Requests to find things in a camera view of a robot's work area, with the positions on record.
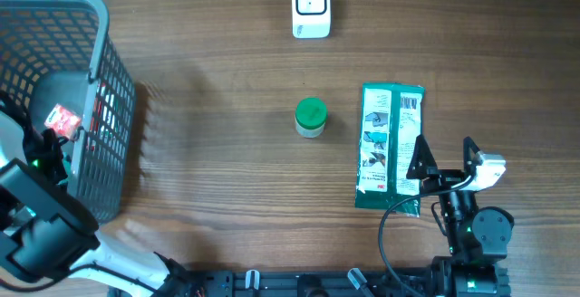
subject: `red package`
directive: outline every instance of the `red package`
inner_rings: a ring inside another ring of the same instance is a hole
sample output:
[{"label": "red package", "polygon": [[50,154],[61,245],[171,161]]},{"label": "red package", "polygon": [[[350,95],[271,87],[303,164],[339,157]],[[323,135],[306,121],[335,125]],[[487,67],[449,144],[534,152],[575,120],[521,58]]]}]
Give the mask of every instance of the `red package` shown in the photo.
[{"label": "red package", "polygon": [[44,126],[54,129],[56,134],[72,139],[76,129],[81,125],[81,118],[71,111],[68,111],[60,104],[54,106],[53,111],[44,121]]}]

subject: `basket mesh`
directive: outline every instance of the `basket mesh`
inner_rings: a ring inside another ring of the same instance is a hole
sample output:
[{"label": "basket mesh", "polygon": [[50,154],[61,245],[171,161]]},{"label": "basket mesh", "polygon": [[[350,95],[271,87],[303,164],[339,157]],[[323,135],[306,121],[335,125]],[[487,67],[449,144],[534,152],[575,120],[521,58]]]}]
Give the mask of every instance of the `basket mesh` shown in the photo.
[{"label": "basket mesh", "polygon": [[[98,30],[98,16],[88,5],[0,2],[0,90],[29,107],[37,83],[49,74],[88,72],[93,49],[102,44],[95,42]],[[119,211],[136,99],[133,81],[108,35],[93,85],[96,94],[85,102],[85,110],[92,107],[91,126],[84,128],[82,148],[74,150],[81,157],[77,168],[72,165],[77,180],[70,182],[68,192],[106,222]]]}]

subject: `white label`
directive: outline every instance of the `white label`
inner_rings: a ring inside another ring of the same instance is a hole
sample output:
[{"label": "white label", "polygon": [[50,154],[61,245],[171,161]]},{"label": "white label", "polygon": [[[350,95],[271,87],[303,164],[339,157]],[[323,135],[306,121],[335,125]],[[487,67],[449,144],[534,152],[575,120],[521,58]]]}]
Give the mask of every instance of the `white label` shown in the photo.
[{"label": "white label", "polygon": [[365,89],[361,130],[360,178],[356,189],[387,191],[391,91]]},{"label": "white label", "polygon": [[298,131],[298,134],[302,135],[305,138],[315,138],[317,136],[319,136],[320,134],[323,133],[324,131],[324,124],[323,126],[319,127],[318,129],[305,129],[302,126],[300,126],[300,124],[298,124],[298,121],[295,120],[296,123],[296,130]]},{"label": "white label", "polygon": [[413,157],[415,139],[421,134],[421,95],[401,93],[397,153],[397,194],[419,194],[419,180],[407,179],[407,170]]}]

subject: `green lid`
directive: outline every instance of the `green lid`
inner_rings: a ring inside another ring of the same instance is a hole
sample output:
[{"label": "green lid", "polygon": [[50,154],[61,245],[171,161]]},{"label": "green lid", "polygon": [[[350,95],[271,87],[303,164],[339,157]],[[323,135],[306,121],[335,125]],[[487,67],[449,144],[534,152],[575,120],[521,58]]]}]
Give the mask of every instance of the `green lid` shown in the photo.
[{"label": "green lid", "polygon": [[326,122],[328,111],[318,98],[306,98],[296,107],[296,121],[305,129],[318,129]]}]

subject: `white device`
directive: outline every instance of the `white device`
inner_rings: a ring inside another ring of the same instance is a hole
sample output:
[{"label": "white device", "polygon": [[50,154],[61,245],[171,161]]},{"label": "white device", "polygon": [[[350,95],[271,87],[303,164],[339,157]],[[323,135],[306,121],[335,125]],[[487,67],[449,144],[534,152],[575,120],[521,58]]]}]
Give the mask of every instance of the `white device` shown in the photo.
[{"label": "white device", "polygon": [[[96,250],[86,252],[72,266],[71,270],[86,264],[98,264],[127,277],[159,289],[169,275],[169,269],[154,253],[135,251],[123,242],[97,231],[95,234],[101,245]],[[115,275],[94,269],[83,269],[69,278],[86,278],[111,287],[121,289],[133,297],[149,297],[149,290],[129,283]]]},{"label": "white device", "polygon": [[480,190],[496,185],[501,175],[506,172],[506,160],[500,155],[493,155],[479,151],[475,155],[478,164],[475,166],[475,178],[462,188],[479,192]]},{"label": "white device", "polygon": [[330,33],[330,0],[292,0],[292,33],[298,39]]}]

